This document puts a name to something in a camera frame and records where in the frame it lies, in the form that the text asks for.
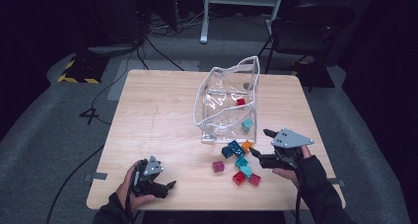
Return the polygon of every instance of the wooden table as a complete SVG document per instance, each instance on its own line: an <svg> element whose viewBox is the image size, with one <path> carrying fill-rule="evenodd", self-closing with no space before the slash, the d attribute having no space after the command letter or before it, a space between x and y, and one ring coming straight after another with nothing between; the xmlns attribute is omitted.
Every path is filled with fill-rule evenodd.
<svg viewBox="0 0 418 224"><path fill-rule="evenodd" d="M144 210L292 210L294 185L247 154L252 171L261 176L258 187L248 182L237 186L236 158L225 159L226 144L202 144L201 130L193 122L193 106L205 72L131 70L114 115L97 169L105 181L94 180L87 205L99 209L116 191L126 171L136 161L154 155L164 171L155 182L176 181L165 198L148 203ZM262 154L273 153L271 138L263 128L283 127L312 138L311 152L335 178L301 84L295 76L260 75L257 91L257 142ZM223 161L225 171L214 173L212 163ZM345 201L339 186L343 205Z"/></svg>

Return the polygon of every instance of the maroon cube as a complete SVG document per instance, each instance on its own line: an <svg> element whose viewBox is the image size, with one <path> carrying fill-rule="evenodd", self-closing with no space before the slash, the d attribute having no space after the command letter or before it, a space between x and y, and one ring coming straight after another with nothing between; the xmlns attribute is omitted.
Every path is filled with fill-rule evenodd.
<svg viewBox="0 0 418 224"><path fill-rule="evenodd" d="M256 174L251 174L251 176L249 177L249 182L253 185L253 186L255 186L255 187L258 187L258 184L260 183L260 180L261 180L261 177L259 177L258 175L256 175Z"/></svg>
<svg viewBox="0 0 418 224"><path fill-rule="evenodd" d="M215 173L223 172L225 170L225 166L222 161L212 163L212 167Z"/></svg>

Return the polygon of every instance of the person's left hand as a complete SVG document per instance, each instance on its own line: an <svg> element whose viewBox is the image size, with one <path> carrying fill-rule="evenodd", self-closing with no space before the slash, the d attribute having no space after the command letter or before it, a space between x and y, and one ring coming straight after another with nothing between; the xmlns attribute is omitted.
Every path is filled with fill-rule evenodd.
<svg viewBox="0 0 418 224"><path fill-rule="evenodd" d="M125 209L126 195L128 193L130 180L131 180L133 171L135 170L135 166L136 166L136 163L128 170L125 176L125 180L123 181L122 184L120 184L120 186L116 190L117 197L119 197L119 201L120 201L120 204L122 204L123 209ZM133 210L137 209L142 204L150 202L154 199L156 198L152 194L135 196L135 194L130 193L131 210L129 211L132 212Z"/></svg>

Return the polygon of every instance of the chair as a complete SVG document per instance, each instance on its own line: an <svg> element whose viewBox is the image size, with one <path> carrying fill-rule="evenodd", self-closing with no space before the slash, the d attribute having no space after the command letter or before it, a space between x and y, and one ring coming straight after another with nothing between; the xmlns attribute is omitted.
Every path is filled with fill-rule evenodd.
<svg viewBox="0 0 418 224"><path fill-rule="evenodd" d="M353 9L343 0L299 0L299 4L286 10L281 18L271 24L271 36L258 53L270 49L265 74L268 73L273 51L285 54L304 55L314 59L312 91L322 70L326 56L335 39L335 34L347 26L355 16Z"/></svg>

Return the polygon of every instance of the gray carpet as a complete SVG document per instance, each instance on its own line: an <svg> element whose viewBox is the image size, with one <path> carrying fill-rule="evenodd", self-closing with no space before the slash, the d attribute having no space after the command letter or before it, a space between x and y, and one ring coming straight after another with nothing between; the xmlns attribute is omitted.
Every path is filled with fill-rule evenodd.
<svg viewBox="0 0 418 224"><path fill-rule="evenodd" d="M171 60L199 62L199 70L207 72L214 66L230 67L257 55L267 39L264 19L217 19L209 27L205 45L199 43L199 26L175 37L149 38ZM165 60L148 43L143 50L147 60ZM1 141L0 223L45 222L50 204L68 175L105 143L109 125L97 119L87 125L88 119L79 114L97 97L94 107L100 119L112 121L117 101L107 99L108 89L129 55L113 57L99 85L57 83L71 56L51 65L47 74L50 88ZM261 70L265 59L265 55L260 58ZM130 60L138 57L132 54ZM293 60L276 55L273 67L286 67ZM335 88L314 88L310 94L304 90L336 176L347 184L342 188L346 211L358 223L410 223L398 180L341 89L344 71L338 66L328 71ZM68 182L50 223L92 222L96 211L86 206L90 183L83 178L96 170L100 156L93 157ZM288 223L294 223L292 214L285 214ZM302 222L313 223L308 211L302 212Z"/></svg>

